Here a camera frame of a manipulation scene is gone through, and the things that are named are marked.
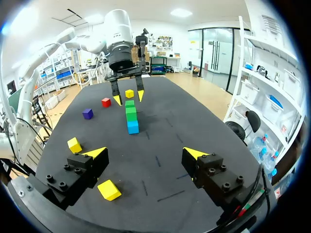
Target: ceiling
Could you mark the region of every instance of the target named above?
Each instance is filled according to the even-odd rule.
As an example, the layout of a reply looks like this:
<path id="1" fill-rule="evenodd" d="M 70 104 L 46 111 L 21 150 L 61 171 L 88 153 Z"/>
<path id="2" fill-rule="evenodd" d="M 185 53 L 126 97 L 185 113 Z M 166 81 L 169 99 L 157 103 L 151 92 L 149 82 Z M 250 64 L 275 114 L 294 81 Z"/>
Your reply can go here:
<path id="1" fill-rule="evenodd" d="M 4 76 L 12 72 L 11 67 L 14 63 L 30 56 L 36 47 L 70 27 L 70 25 L 56 20 L 72 15 L 67 10 L 68 8 L 82 18 L 98 13 L 105 16 L 111 10 L 123 9 L 128 12 L 131 20 L 165 21 L 181 26 L 211 21 L 237 20 L 238 16 L 243 16 L 244 21 L 249 21 L 244 0 L 157 0 L 138 2 L 137 4 L 135 1 L 129 0 L 33 0 L 29 6 L 38 10 L 38 24 L 23 37 L 11 34 L 7 36 L 3 48 Z M 193 15 L 187 18 L 171 16 L 170 12 L 176 8 L 187 9 Z M 75 29 L 87 26 L 86 23 Z"/>

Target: plastic bottle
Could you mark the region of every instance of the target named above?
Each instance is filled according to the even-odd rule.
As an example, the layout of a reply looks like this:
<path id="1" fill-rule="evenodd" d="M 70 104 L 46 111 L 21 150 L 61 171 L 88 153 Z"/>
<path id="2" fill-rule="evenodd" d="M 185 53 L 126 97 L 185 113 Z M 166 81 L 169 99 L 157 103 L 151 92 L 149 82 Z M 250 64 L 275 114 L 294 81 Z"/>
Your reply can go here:
<path id="1" fill-rule="evenodd" d="M 261 151 L 262 148 L 267 146 L 266 140 L 268 138 L 268 134 L 265 134 L 264 137 L 257 137 L 253 143 L 253 149 Z"/>
<path id="2" fill-rule="evenodd" d="M 278 157 L 278 151 L 274 156 L 266 156 L 263 160 L 263 168 L 266 174 L 270 174 L 276 166 L 276 158 Z"/>
<path id="3" fill-rule="evenodd" d="M 273 171 L 268 174 L 268 179 L 269 179 L 270 183 L 272 182 L 272 177 L 275 176 L 276 173 L 277 173 L 277 170 L 276 170 L 276 168 L 274 168 Z"/>
<path id="4" fill-rule="evenodd" d="M 256 158 L 256 160 L 259 163 L 261 163 L 263 158 L 264 158 L 264 155 L 267 153 L 267 148 L 264 147 L 264 148 L 261 149 L 261 151 L 258 151 L 258 150 L 255 150 L 255 149 L 251 149 L 250 151 L 253 154 L 253 156 Z"/>

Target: bolt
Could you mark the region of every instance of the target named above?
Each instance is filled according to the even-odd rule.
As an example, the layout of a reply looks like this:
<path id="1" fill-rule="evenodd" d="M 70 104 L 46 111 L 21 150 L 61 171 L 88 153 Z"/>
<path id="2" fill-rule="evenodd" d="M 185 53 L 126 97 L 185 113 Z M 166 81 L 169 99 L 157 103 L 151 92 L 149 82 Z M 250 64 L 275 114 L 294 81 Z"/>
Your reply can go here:
<path id="1" fill-rule="evenodd" d="M 54 181 L 54 178 L 53 178 L 52 175 L 47 175 L 46 178 L 47 178 L 48 182 L 53 182 Z"/>
<path id="2" fill-rule="evenodd" d="M 24 193 L 24 191 L 23 191 L 23 190 L 20 190 L 20 191 L 18 192 L 18 195 L 22 198 L 22 197 L 24 197 L 24 196 L 25 196 L 25 193 Z"/>
<path id="3" fill-rule="evenodd" d="M 210 175 L 210 176 L 213 176 L 214 174 L 215 174 L 215 169 L 213 169 L 213 168 L 210 168 L 209 170 L 208 170 L 208 174 Z"/>
<path id="4" fill-rule="evenodd" d="M 243 176 L 238 176 L 238 177 L 237 177 L 237 182 L 238 182 L 238 183 L 242 183 L 243 181 L 244 181 Z"/>
<path id="5" fill-rule="evenodd" d="M 230 189 L 230 184 L 228 182 L 224 183 L 223 186 L 222 186 L 222 189 L 224 191 L 228 191 Z"/>
<path id="6" fill-rule="evenodd" d="M 60 182 L 58 185 L 62 190 L 65 190 L 67 188 L 67 184 L 65 182 Z"/>
<path id="7" fill-rule="evenodd" d="M 221 166 L 220 166 L 220 170 L 221 170 L 221 171 L 226 171 L 226 170 L 227 170 L 226 165 L 221 165 Z"/>
<path id="8" fill-rule="evenodd" d="M 68 164 L 65 164 L 65 165 L 64 165 L 64 169 L 65 169 L 66 171 L 69 171 L 69 170 L 70 170 L 70 166 L 69 166 Z"/>
<path id="9" fill-rule="evenodd" d="M 33 189 L 34 189 L 34 188 L 33 188 L 31 185 L 28 185 L 28 186 L 27 186 L 27 190 L 28 190 L 28 191 L 32 191 Z"/>
<path id="10" fill-rule="evenodd" d="M 81 174 L 81 169 L 80 168 L 76 168 L 75 170 L 74 170 L 74 172 L 76 173 L 76 174 Z"/>

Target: blue cube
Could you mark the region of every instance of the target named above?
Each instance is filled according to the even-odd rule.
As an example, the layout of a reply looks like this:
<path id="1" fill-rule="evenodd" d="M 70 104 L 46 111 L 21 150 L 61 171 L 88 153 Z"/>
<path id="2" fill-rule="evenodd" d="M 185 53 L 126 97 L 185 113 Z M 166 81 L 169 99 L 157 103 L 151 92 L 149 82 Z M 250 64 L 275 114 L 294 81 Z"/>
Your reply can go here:
<path id="1" fill-rule="evenodd" d="M 129 134 L 139 133 L 138 121 L 128 121 L 127 130 Z"/>
<path id="2" fill-rule="evenodd" d="M 90 120 L 93 117 L 93 111 L 90 108 L 85 109 L 82 112 L 84 119 Z"/>

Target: door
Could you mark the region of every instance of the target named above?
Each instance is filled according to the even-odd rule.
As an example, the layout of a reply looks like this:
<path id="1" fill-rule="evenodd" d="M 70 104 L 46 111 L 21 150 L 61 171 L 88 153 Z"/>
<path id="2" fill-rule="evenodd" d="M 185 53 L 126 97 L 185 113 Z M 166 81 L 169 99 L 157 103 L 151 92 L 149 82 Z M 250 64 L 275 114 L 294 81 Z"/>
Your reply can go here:
<path id="1" fill-rule="evenodd" d="M 191 70 L 198 67 L 201 70 L 201 58 L 203 51 L 202 30 L 188 32 L 189 58 L 192 63 Z"/>
<path id="2" fill-rule="evenodd" d="M 201 77 L 226 90 L 232 60 L 232 29 L 204 29 Z"/>

